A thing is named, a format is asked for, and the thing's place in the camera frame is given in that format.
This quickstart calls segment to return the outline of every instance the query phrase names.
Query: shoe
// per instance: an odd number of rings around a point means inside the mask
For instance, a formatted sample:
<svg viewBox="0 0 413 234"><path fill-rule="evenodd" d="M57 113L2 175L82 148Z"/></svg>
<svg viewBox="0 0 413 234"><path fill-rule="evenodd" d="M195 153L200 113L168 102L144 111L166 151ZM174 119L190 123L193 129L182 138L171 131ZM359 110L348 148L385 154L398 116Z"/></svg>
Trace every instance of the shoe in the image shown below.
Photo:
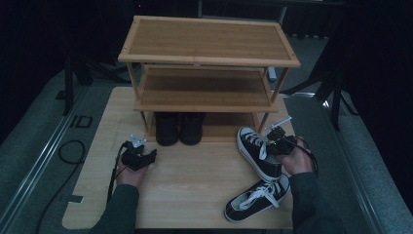
<svg viewBox="0 0 413 234"><path fill-rule="evenodd" d="M278 181L260 180L228 202L225 218L230 222L241 222L259 212L277 208L288 191L289 181L285 174L282 174Z"/></svg>
<svg viewBox="0 0 413 234"><path fill-rule="evenodd" d="M162 146L170 146L178 142L179 132L177 113L156 112L156 141Z"/></svg>
<svg viewBox="0 0 413 234"><path fill-rule="evenodd" d="M241 153L249 161L259 176L265 181L278 180L282 175L282 164L273 154L267 154L264 137L252 128L243 127L238 130L237 145Z"/></svg>
<svg viewBox="0 0 413 234"><path fill-rule="evenodd" d="M182 143L194 145L203 137L204 113L185 112L182 113L179 139Z"/></svg>

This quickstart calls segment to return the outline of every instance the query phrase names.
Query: controller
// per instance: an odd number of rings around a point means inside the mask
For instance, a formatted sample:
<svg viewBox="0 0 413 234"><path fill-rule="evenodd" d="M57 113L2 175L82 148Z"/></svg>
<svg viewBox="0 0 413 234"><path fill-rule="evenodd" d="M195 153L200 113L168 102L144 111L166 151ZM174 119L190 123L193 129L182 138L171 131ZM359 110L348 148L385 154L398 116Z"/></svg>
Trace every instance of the controller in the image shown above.
<svg viewBox="0 0 413 234"><path fill-rule="evenodd" d="M155 163L157 150L152 150L149 154L143 154L146 140L131 136L131 141L126 141L122 146L127 148L122 154L122 163L130 169L137 171L141 168Z"/></svg>
<svg viewBox="0 0 413 234"><path fill-rule="evenodd" d="M268 134L267 152L273 155L289 155L297 144L294 136L285 136L285 130L277 126Z"/></svg>

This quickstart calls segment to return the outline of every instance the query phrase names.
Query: hand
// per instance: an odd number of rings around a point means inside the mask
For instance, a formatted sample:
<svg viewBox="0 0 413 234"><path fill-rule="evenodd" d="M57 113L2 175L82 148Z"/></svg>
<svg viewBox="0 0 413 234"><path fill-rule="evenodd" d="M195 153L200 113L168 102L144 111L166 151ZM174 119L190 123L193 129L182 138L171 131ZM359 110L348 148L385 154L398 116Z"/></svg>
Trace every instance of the hand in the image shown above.
<svg viewBox="0 0 413 234"><path fill-rule="evenodd" d="M304 148L303 139L301 137L296 139L297 144ZM289 155L277 156L277 159L284 165L285 170L292 176L313 171L312 160L302 148L295 147Z"/></svg>
<svg viewBox="0 0 413 234"><path fill-rule="evenodd" d="M146 171L148 170L148 166L141 168L137 171L134 171L122 163L122 155L119 157L118 162L118 172L116 175L116 183L119 184L129 184L139 188L140 183L143 181L143 177L145 176Z"/></svg>

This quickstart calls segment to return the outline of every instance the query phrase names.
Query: shoe rack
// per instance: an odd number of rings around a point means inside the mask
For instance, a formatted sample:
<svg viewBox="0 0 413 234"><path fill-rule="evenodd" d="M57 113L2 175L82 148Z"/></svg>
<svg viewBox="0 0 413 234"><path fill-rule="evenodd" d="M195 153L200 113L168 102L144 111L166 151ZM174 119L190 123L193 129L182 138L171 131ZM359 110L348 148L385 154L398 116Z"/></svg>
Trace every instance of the shoe rack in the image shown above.
<svg viewBox="0 0 413 234"><path fill-rule="evenodd" d="M206 112L203 141L235 141L242 126L261 132L278 112L289 68L300 66L278 23L222 19L134 17L118 59L128 65L148 140L155 140L156 111ZM139 84L134 62L142 67ZM270 66L283 68L274 91Z"/></svg>

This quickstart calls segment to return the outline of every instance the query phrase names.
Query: bottom shelf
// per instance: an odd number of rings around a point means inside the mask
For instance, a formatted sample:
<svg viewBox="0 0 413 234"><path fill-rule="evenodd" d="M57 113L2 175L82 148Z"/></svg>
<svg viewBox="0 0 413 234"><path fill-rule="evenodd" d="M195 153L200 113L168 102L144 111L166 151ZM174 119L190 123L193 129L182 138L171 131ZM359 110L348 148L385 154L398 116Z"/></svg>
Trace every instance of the bottom shelf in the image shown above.
<svg viewBox="0 0 413 234"><path fill-rule="evenodd" d="M151 123L151 128L145 134L145 138L154 142L156 141L156 121L152 113L149 114L148 120ZM209 112L204 120L201 142L235 142L240 127L248 126L258 129L257 123L257 117L254 113Z"/></svg>

